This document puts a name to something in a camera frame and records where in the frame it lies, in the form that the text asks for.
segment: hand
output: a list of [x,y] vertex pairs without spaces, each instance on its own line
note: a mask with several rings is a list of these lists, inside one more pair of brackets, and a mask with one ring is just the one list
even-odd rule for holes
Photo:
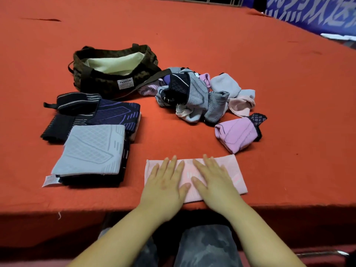
[[227,217],[243,200],[234,187],[225,166],[220,167],[214,157],[207,158],[207,155],[203,155],[203,159],[205,165],[195,159],[193,164],[206,180],[207,186],[197,177],[192,177],[192,182],[207,206]]
[[180,210],[190,188],[190,183],[179,188],[184,161],[177,166],[177,157],[169,162],[167,157],[162,166],[155,165],[141,195],[139,207],[152,209],[160,223],[169,221]]

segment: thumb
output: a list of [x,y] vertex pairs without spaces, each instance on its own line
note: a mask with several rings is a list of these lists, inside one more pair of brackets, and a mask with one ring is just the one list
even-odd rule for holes
[[184,202],[190,187],[191,187],[190,183],[185,183],[179,188],[179,198],[181,199],[182,203]]
[[197,177],[192,177],[192,182],[202,198],[207,194],[207,187]]

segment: white label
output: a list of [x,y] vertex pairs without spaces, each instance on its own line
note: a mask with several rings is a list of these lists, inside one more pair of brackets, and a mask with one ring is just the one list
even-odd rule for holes
[[130,88],[134,86],[134,79],[133,78],[129,78],[126,80],[118,80],[118,88],[120,90],[122,89],[126,89],[126,88]]
[[60,183],[59,177],[56,177],[55,174],[52,174],[52,175],[46,176],[46,179],[45,179],[42,187],[49,187],[49,186],[54,187],[54,186],[58,186],[58,185],[62,185]]

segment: camouflage pants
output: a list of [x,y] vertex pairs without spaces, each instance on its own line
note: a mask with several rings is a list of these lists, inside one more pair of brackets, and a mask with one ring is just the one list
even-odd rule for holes
[[[133,267],[157,267],[157,247],[150,238]],[[229,227],[203,225],[184,231],[174,267],[243,267]]]

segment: red tablecloth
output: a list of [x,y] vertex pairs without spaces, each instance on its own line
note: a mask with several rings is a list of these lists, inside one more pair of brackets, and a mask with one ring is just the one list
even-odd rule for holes
[[142,97],[120,188],[41,188],[63,148],[39,137],[54,115],[42,104],[75,91],[72,54],[132,43],[148,44],[162,69],[226,72],[256,90],[263,138],[236,155],[248,204],[355,206],[356,51],[254,10],[170,1],[2,0],[0,22],[0,214],[130,210],[147,159],[229,154],[214,128]]

